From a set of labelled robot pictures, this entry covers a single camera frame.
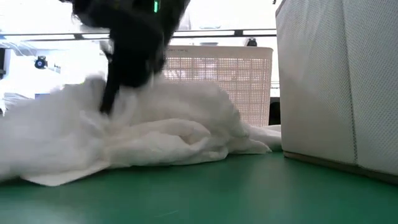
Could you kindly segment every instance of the green light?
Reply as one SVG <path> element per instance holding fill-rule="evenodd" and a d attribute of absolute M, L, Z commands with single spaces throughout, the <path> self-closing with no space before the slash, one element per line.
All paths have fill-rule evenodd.
<path fill-rule="evenodd" d="M 155 1 L 155 5 L 154 5 L 154 11 L 155 13 L 159 10 L 159 3 L 157 1 Z"/>

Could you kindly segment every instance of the crumpled fabric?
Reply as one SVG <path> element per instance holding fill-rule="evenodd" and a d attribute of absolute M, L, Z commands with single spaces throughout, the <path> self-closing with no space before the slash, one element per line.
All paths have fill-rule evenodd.
<path fill-rule="evenodd" d="M 280 132 L 242 122 L 215 83 L 159 78 L 121 89 L 110 117 L 98 112 L 104 86 L 88 78 L 8 111 L 0 119 L 0 180 L 57 186 L 103 169 L 212 162 L 280 145 Z"/>

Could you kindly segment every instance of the white mesh basket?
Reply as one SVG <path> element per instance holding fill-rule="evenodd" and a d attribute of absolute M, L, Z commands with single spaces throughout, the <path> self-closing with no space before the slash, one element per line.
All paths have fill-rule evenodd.
<path fill-rule="evenodd" d="M 170 46 L 163 74 L 173 82 L 216 82 L 229 93 L 242 120 L 267 126 L 272 51 L 265 47 Z"/>

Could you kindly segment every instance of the green table surface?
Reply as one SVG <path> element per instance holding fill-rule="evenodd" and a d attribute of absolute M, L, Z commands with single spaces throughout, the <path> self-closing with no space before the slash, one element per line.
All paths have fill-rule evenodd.
<path fill-rule="evenodd" d="M 0 184 L 0 223 L 398 223 L 398 188 L 291 159 L 233 156 L 109 170 L 61 187 Z"/>

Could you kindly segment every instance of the white towel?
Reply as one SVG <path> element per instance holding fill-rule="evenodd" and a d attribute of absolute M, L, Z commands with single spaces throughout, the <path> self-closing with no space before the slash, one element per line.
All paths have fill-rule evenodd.
<path fill-rule="evenodd" d="M 0 179 L 57 186 L 103 169 L 186 165 L 229 153 L 270 152 L 267 131 L 240 120 L 228 94 L 211 82 L 156 80 L 121 90 L 110 118 L 98 113 L 104 81 L 17 106 L 0 119 Z"/>

